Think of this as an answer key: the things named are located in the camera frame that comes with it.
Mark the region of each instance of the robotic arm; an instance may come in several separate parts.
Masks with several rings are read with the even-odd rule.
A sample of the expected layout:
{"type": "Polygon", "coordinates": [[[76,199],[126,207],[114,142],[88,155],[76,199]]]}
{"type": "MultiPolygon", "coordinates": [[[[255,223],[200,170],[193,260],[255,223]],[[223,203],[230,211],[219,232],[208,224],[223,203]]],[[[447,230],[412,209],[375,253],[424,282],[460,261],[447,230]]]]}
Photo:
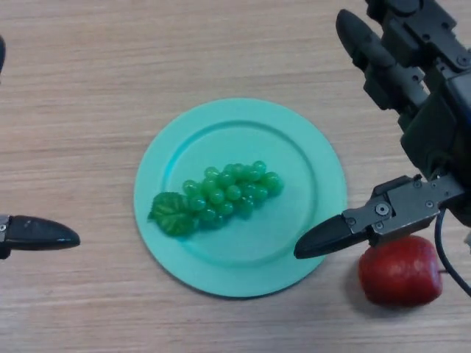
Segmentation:
{"type": "MultiPolygon", "coordinates": [[[[0,72],[6,46],[0,37],[0,72]]],[[[25,215],[0,215],[0,260],[12,250],[56,250],[80,245],[79,235],[63,224],[25,215]]]]}
{"type": "Polygon", "coordinates": [[[346,10],[338,14],[337,33],[364,73],[366,93],[380,109],[399,115],[401,145],[425,180],[401,176],[376,186],[363,207],[303,235],[294,250],[298,259],[410,235],[441,219],[445,209],[471,227],[471,52],[435,0],[366,2],[383,36],[346,10]]]}

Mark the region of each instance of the grape bunch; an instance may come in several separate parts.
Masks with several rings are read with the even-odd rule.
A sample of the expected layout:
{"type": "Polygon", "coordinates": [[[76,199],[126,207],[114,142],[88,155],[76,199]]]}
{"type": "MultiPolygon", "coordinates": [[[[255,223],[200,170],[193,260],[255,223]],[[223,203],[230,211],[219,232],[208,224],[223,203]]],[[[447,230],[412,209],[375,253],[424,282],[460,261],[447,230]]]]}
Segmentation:
{"type": "Polygon", "coordinates": [[[278,174],[267,172],[266,164],[257,161],[252,165],[228,164],[222,171],[206,168],[204,180],[185,181],[183,191],[200,224],[220,228],[232,215],[249,218],[269,197],[279,195],[283,186],[278,174]]]}
{"type": "Polygon", "coordinates": [[[234,215],[248,219],[254,209],[279,195],[283,181],[266,164],[228,164],[222,171],[205,170],[202,182],[187,180],[183,192],[164,192],[154,197],[149,220],[172,236],[190,235],[198,227],[219,229],[234,215]]]}

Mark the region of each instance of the wood grain surface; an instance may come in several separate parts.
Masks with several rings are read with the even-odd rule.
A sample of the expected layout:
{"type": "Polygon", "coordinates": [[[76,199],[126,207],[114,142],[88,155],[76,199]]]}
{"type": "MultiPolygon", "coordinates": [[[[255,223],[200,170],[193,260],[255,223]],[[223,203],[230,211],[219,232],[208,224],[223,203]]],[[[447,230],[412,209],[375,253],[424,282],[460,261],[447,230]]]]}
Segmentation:
{"type": "MultiPolygon", "coordinates": [[[[468,0],[442,0],[471,44],[468,0]]],[[[136,168],[181,112],[248,96],[304,115],[344,165],[349,205],[415,174],[393,112],[363,92],[336,36],[363,0],[3,0],[1,211],[53,218],[79,248],[16,252],[0,266],[0,352],[469,352],[471,301],[450,279],[433,304],[365,302],[355,261],[332,254],[277,295],[195,293],[153,260],[132,213],[136,168]]],[[[432,237],[431,229],[420,233],[432,237]]],[[[445,221],[450,260],[471,280],[467,229],[445,221]]]]}

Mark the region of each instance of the green leaf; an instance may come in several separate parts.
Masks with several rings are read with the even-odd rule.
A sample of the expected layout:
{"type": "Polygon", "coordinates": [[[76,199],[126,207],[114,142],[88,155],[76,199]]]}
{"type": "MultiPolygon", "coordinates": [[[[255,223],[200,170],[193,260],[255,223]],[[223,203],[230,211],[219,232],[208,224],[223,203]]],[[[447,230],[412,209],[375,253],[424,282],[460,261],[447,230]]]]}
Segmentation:
{"type": "Polygon", "coordinates": [[[159,193],[154,197],[149,220],[154,221],[167,235],[190,235],[197,222],[188,209],[187,198],[180,193],[159,193]]]}

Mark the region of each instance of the apple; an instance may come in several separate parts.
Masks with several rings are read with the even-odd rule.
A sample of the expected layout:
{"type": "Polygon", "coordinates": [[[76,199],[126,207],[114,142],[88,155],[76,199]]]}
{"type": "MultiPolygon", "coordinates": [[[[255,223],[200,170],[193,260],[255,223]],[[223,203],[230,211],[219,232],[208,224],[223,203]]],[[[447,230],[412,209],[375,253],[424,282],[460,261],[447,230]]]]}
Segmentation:
{"type": "Polygon", "coordinates": [[[442,294],[442,276],[433,244],[417,235],[368,248],[360,257],[358,277],[373,304],[415,307],[442,294]]]}

